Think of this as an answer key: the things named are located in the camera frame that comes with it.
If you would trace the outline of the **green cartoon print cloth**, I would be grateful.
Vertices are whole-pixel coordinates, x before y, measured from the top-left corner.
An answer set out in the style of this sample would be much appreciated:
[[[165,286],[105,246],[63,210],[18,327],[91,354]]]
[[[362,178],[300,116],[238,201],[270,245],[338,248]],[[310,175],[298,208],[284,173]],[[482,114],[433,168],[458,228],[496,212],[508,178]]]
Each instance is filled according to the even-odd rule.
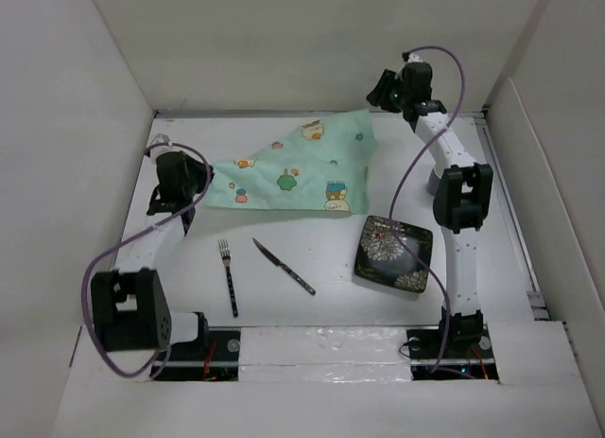
[[[316,119],[253,154],[213,163],[205,204],[363,215],[376,149],[369,111]]]

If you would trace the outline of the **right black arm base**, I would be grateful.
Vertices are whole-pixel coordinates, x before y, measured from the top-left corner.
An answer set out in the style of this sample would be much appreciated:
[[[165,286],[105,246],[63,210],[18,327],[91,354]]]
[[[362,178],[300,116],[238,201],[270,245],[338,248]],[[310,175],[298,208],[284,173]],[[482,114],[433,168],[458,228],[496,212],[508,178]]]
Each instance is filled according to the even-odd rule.
[[[447,343],[439,367],[433,371],[440,350],[441,334],[436,328],[408,329],[398,348],[410,363],[413,381],[499,379],[487,327],[475,341]]]

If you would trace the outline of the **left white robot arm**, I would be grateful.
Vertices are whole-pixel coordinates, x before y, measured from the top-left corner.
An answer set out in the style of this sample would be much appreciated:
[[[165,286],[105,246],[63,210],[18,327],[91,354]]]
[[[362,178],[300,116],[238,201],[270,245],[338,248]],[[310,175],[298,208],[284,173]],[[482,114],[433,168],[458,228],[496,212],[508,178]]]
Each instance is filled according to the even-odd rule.
[[[127,245],[111,271],[91,283],[93,325],[107,352],[160,350],[178,345],[190,359],[210,350],[207,320],[201,312],[172,312],[160,269],[187,236],[196,210],[194,198],[212,179],[212,170],[179,150],[153,150],[158,184],[146,214],[151,231]]]

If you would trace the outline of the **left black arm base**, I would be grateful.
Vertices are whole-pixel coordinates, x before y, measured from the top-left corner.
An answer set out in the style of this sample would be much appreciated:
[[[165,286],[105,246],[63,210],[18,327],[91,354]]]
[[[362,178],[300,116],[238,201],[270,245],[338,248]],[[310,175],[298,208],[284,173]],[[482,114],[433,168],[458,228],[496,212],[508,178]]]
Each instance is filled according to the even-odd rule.
[[[153,381],[232,382],[238,380],[241,329],[211,328],[208,342],[182,342],[162,353],[150,369]]]

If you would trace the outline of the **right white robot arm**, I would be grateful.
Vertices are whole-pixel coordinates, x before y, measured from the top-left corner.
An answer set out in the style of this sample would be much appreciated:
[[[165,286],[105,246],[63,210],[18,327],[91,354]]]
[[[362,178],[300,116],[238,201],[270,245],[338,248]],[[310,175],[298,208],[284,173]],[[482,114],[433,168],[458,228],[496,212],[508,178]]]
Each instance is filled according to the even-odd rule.
[[[456,357],[483,333],[476,249],[489,212],[493,169],[480,164],[463,147],[443,104],[432,97],[432,78],[432,67],[410,55],[400,71],[383,72],[367,101],[384,111],[401,114],[435,162],[439,181],[433,216],[445,245],[447,292],[437,345],[445,355]]]

